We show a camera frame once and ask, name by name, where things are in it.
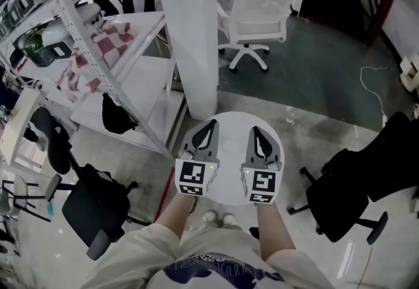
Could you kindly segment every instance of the red and white checkered cloth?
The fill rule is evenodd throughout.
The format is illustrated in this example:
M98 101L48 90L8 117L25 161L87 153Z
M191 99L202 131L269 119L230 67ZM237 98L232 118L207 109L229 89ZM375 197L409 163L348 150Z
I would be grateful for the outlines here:
M130 23L111 24L103 29L87 24L86 28L109 69L112 69L134 40ZM100 83L97 73L89 66L79 48L73 49L68 67L56 82L70 101L78 103L89 94L100 91Z

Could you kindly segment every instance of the white shoe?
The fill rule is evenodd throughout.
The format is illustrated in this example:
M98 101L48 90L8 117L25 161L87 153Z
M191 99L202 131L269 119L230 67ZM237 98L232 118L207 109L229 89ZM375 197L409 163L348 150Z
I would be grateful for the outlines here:
M225 225L237 225L236 218L229 213L226 213L223 218L223 226Z
M216 211L208 211L202 217L201 223L206 223L206 222L216 223L217 222L217 216L218 215L217 215Z
M46 150L46 141L44 138L38 136L37 146L40 151Z

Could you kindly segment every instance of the black office chair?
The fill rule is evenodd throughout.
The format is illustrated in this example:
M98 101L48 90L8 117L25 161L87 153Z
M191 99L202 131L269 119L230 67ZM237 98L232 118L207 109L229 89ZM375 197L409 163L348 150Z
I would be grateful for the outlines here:
M61 176L55 175L46 191L46 198L53 197L59 189L71 190L62 212L76 234L89 247L89 258L97 260L112 242L123 236L121 226L125 221L144 226L150 224L128 215L128 194L138 187L136 182L125 187L112 179L108 172L100 172L90 164L80 167L70 151L71 144L65 128L45 107L36 110L32 121L48 138L48 158L53 168L66 173L71 167L79 177L75 185L69 185L61 183Z
M378 222L359 217L368 205L396 191L419 185L415 165L419 154L419 120L409 121L403 113L394 114L380 134L363 150L339 151L321 169L316 180L301 169L312 183L307 189L308 205L288 208L290 215L310 209L319 229L333 242L341 239L355 224L373 229L368 237L372 244L387 220L383 213Z
M368 196L351 176L337 178L324 174L315 180L307 169L302 168L300 172L312 182L306 191L308 205L287 208L290 215L310 209L318 225L316 231L324 233L331 242L339 241L356 223L371 228L367 242L375 242L387 224L387 212L377 222L360 219L368 206Z

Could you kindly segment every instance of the white cable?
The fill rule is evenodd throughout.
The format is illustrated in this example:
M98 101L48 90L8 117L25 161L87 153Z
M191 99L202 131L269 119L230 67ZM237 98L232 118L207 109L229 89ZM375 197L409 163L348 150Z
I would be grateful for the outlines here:
M381 113L383 114L383 116L387 117L386 114L384 113L384 108L382 107L382 100L381 97L374 91L370 90L369 88L367 88L362 80L362 71L364 69L371 69L371 70L385 70L388 69L388 66L386 67L371 67L371 66L364 66L361 68L361 73L359 74L359 80L361 81L362 86L364 87L365 90L367 90L368 92L374 94L378 100L380 101L380 107L381 107Z

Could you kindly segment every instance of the concrete floor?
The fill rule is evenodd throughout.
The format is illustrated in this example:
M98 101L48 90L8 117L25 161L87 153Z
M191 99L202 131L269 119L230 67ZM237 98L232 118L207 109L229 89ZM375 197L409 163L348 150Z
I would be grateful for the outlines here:
M351 150L364 148L376 132L257 98L219 92L218 100L218 113L251 113L264 119L278 133L284 148L285 164L276 204L297 248L313 258L335 288L409 287L419 266L419 226L416 215L409 211L412 189L370 203L363 218L377 220L383 211L389 214L389 222L373 246L366 242L369 230L364 227L354 226L343 239L333 244L315 232L316 223L309 211L291 217L285 210L290 204L298 207L306 203L305 190L309 183L299 174L301 166L307 166L317 177L323 164L336 152L344 147ZM185 132L196 123L188 115L185 117L178 145ZM112 177L125 185L137 181L139 189L130 194L131 215L146 220L154 218L172 166L170 161L162 155L83 127L73 135L71 143L80 165L91 163L97 169L109 171ZM54 174L48 160L44 163L43 172L49 176ZM63 179L66 183L77 181L72 171ZM48 180L38 182L42 189ZM174 194L172 184L164 206ZM87 247L62 215L61 208L66 197L66 191L57 192L51 223L26 213L19 215L18 240L22 257L9 258L21 279L33 285L30 288L79 288L96 264L86 256ZM42 201L35 205L41 214L45 211ZM225 206L201 198L187 227L199 226L202 214L209 209L218 211L220 216L225 212L233 213L244 231L257 225L253 205ZM128 223L123 228L125 231L141 229Z
M233 0L218 0L225 10ZM227 38L219 32L219 44ZM367 92L359 80L362 67L386 67L363 71L365 85L380 95L384 112L396 111L412 116L414 98L399 81L398 63L379 37L367 48L360 41L333 28L290 16L287 40L266 43L270 54L258 51L269 67L268 73L245 55L238 73L228 65L236 55L226 50L219 57L219 90L253 96L312 111L330 118L379 130L382 116L378 98Z

